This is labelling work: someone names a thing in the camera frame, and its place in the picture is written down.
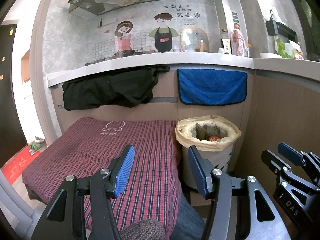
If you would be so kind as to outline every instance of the red doormat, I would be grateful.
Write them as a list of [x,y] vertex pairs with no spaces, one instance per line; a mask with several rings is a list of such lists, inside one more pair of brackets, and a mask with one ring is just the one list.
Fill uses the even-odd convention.
[[11,185],[19,178],[24,169],[40,154],[40,151],[38,151],[31,155],[29,149],[29,146],[24,147],[1,168],[4,176]]

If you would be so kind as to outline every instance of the black door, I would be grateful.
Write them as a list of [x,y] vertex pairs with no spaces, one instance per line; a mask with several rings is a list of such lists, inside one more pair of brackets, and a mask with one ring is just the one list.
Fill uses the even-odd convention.
[[0,167],[27,145],[14,103],[12,49],[17,25],[0,26]]

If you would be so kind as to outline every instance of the trash can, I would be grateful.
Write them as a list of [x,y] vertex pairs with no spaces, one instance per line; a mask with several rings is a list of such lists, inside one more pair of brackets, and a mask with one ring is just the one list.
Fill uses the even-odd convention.
[[[216,141],[199,140],[194,135],[196,124],[216,126],[227,132],[227,136]],[[188,149],[195,145],[201,157],[208,159],[214,168],[227,171],[233,146],[241,136],[241,131],[232,122],[218,115],[207,115],[178,121],[176,138],[182,144],[182,179],[191,188],[196,189],[188,162]]]

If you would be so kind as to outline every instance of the blue towel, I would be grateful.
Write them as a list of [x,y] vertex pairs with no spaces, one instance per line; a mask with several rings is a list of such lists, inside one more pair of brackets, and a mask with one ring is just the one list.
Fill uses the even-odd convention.
[[215,69],[178,69],[179,97],[186,105],[238,104],[247,96],[247,73]]

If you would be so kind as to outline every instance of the blue jeans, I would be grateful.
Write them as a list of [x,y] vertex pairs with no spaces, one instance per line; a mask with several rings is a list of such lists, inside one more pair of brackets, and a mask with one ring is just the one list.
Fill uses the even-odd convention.
[[181,195],[176,226],[170,240],[200,240],[204,230],[204,221]]

